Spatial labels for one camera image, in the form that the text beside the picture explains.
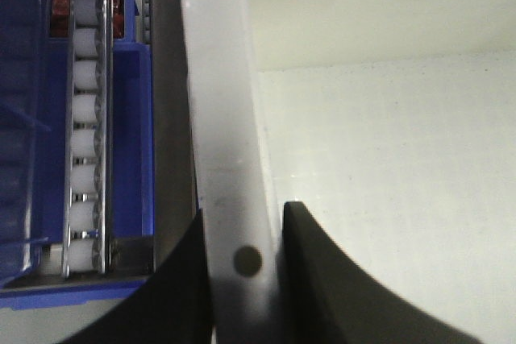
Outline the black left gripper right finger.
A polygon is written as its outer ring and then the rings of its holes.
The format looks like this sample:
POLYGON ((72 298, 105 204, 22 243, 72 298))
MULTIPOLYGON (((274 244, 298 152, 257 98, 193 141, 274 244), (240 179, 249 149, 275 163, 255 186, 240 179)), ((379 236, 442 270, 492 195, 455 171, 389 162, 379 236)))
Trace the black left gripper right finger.
POLYGON ((282 242, 297 343, 476 343, 354 263, 300 201, 283 209, 282 242))

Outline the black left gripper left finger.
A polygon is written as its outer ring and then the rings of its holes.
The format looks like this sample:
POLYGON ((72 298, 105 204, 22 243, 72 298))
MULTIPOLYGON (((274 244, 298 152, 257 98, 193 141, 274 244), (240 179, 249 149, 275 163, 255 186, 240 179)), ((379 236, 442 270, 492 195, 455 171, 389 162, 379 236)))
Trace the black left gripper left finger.
POLYGON ((210 343, 214 325, 202 213, 148 280, 63 343, 210 343))

